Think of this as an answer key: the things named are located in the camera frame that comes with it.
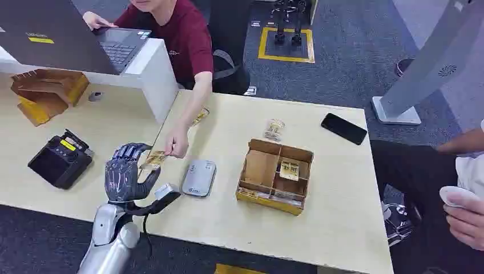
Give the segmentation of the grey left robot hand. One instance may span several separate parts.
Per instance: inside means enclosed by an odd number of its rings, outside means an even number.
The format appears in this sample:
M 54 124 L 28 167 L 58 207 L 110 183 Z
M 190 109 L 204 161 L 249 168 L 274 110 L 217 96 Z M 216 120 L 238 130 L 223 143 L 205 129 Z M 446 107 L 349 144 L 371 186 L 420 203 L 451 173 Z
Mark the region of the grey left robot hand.
M 126 203 L 149 195 L 160 175 L 160 168 L 152 170 L 145 181 L 139 183 L 138 160 L 151 148 L 145 143 L 127 143 L 115 150 L 104 170 L 104 188 L 110 202 Z

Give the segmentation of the person's left hand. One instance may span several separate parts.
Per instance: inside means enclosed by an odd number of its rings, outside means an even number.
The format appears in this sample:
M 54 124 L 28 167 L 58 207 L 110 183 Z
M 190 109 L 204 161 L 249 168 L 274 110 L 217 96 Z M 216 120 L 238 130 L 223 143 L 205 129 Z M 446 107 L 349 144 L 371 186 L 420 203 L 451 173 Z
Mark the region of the person's left hand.
M 174 127 L 166 137 L 164 154 L 165 156 L 172 156 L 178 159 L 185 157 L 189 142 L 188 130 L 185 125 Z

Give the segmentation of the person's right hand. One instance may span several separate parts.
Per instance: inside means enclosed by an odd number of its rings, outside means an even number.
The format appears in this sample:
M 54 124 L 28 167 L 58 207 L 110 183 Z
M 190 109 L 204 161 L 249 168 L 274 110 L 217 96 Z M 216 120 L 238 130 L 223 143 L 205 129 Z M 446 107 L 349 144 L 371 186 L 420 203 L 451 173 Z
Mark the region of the person's right hand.
M 114 23 L 109 22 L 108 20 L 102 18 L 98 14 L 95 14 L 91 11 L 85 12 L 82 15 L 82 18 L 91 31 L 102 27 L 118 27 Z

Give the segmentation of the seated person's hand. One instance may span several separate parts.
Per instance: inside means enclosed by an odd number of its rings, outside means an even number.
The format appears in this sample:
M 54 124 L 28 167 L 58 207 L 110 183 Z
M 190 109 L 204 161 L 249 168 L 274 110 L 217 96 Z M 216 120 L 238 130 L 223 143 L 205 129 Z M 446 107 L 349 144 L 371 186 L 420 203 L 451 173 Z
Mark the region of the seated person's hand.
M 443 206 L 451 234 L 472 249 L 483 251 L 483 200 L 458 193 L 450 194 L 448 200 L 460 206 Z

